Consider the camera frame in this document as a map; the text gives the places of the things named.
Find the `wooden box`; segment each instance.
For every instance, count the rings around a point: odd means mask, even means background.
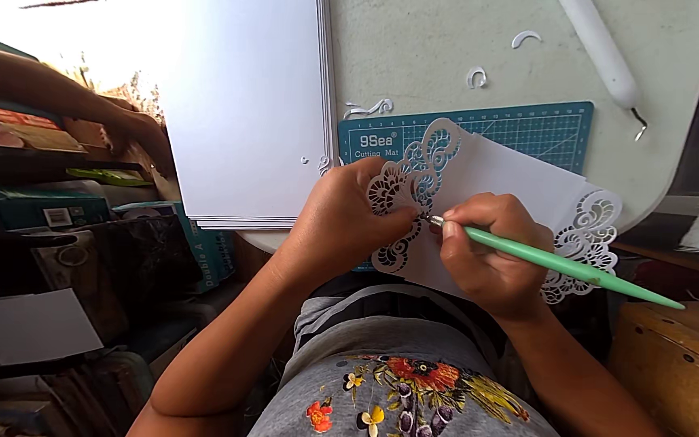
[[[669,433],[699,437],[699,302],[623,305],[608,369]]]

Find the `stack of white paper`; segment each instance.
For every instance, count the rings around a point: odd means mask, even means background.
[[[187,0],[169,13],[161,102],[186,214],[208,229],[289,229],[338,156],[328,1]]]

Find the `blue cutting mat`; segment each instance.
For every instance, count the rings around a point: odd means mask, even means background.
[[[433,120],[446,117],[468,132],[581,174],[594,109],[592,102],[565,102],[343,120],[339,155],[346,164],[372,155],[398,161]]]

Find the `fingernail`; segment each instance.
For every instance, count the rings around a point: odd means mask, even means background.
[[[458,234],[458,228],[459,224],[455,222],[446,222],[444,223],[443,230],[441,231],[441,234],[443,235],[444,238],[449,238],[451,236],[455,236]]]

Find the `white tabletop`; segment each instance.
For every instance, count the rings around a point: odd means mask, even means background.
[[[699,98],[699,1],[593,0],[635,76],[639,124],[611,100],[557,0],[331,2],[337,113],[350,100],[394,101],[393,115],[592,100],[584,176],[622,196],[616,227],[630,229],[673,180]],[[535,30],[543,42],[511,40]],[[487,71],[482,89],[468,70]],[[273,253],[286,231],[239,231]]]

